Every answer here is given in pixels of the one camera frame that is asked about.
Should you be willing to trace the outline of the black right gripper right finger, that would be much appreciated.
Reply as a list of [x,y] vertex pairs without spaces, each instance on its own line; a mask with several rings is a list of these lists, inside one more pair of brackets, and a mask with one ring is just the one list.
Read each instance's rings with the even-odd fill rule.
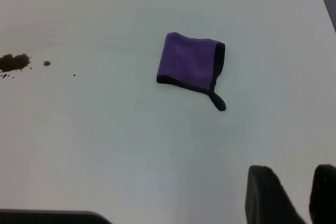
[[314,171],[309,212],[312,223],[335,223],[335,167],[317,166]]

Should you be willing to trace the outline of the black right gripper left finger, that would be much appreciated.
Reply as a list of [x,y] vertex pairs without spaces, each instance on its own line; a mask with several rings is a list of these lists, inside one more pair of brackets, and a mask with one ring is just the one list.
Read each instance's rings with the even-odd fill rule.
[[304,223],[278,176],[267,166],[248,170],[245,198],[247,223]]

